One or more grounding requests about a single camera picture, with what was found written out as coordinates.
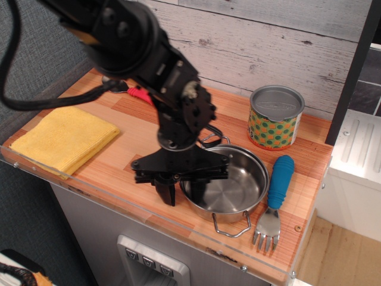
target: fork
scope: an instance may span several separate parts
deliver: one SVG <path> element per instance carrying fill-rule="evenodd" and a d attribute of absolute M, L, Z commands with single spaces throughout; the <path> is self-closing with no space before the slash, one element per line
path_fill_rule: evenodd
<path fill-rule="evenodd" d="M 285 200 L 293 170 L 294 162 L 288 155 L 279 157 L 274 164 L 267 196 L 268 208 L 261 215 L 257 223 L 257 228 L 254 231 L 253 244 L 255 245 L 259 236 L 259 250 L 262 248 L 264 240 L 266 240 L 266 252 L 270 248 L 271 239 L 273 239 L 273 251 L 278 245 L 280 235 L 280 218 L 278 210 Z"/>

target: wooden floor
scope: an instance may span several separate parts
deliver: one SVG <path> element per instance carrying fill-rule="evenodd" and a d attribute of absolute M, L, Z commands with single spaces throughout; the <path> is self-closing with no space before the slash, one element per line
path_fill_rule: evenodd
<path fill-rule="evenodd" d="M 319 217 L 312 223 L 296 266 L 299 280 L 313 286 L 381 285 L 380 242 Z"/>

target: can lid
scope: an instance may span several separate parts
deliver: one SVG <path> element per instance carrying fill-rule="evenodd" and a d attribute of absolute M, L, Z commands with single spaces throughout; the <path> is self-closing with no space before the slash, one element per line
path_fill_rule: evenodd
<path fill-rule="evenodd" d="M 267 85 L 251 94 L 251 107 L 270 121 L 280 122 L 294 118 L 304 109 L 301 94 L 282 85 Z"/>

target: white wooden wall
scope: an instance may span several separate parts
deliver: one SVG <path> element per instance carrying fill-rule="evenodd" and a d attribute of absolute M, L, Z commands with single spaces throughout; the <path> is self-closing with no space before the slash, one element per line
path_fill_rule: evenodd
<path fill-rule="evenodd" d="M 371 0 L 139 0 L 202 83 L 249 97 L 286 85 L 331 120 Z"/>

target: green and orange patterned can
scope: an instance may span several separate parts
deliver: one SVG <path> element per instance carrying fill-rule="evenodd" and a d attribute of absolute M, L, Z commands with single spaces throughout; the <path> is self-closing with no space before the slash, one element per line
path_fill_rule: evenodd
<path fill-rule="evenodd" d="M 283 150 L 294 143 L 304 109 L 299 92 L 286 86 L 263 86 L 252 93 L 250 105 L 248 135 L 256 146 Z"/>

